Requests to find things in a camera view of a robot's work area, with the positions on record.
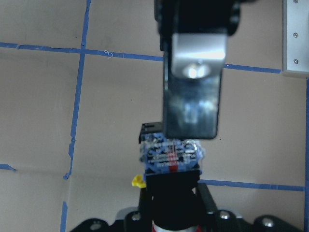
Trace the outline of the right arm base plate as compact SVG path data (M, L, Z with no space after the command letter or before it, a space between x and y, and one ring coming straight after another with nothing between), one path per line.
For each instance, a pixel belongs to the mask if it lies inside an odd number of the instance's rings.
M282 2L282 72L297 78L309 76L309 1Z

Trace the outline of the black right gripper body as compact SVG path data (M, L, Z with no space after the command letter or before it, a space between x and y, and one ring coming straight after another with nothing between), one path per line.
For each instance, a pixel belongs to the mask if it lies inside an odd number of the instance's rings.
M160 50L175 33L219 33L232 36L240 21L240 0L155 0L154 18Z

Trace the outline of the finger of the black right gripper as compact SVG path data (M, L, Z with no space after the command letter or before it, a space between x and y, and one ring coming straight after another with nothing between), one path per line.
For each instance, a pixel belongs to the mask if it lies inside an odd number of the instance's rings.
M225 33L174 33L164 42L163 133L168 138L214 139Z

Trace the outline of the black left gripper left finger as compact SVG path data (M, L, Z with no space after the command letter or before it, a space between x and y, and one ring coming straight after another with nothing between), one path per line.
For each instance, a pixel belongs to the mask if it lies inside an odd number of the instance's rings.
M147 188L141 188L140 189L140 195L139 195L139 203L138 203L138 211L141 214L142 217L147 216L147 210L148 210L148 192Z

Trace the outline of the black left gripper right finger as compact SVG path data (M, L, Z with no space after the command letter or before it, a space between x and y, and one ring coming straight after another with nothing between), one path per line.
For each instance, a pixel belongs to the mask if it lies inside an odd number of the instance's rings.
M202 218L213 215L218 211L217 205L208 189L207 184L198 183L196 188L199 213Z

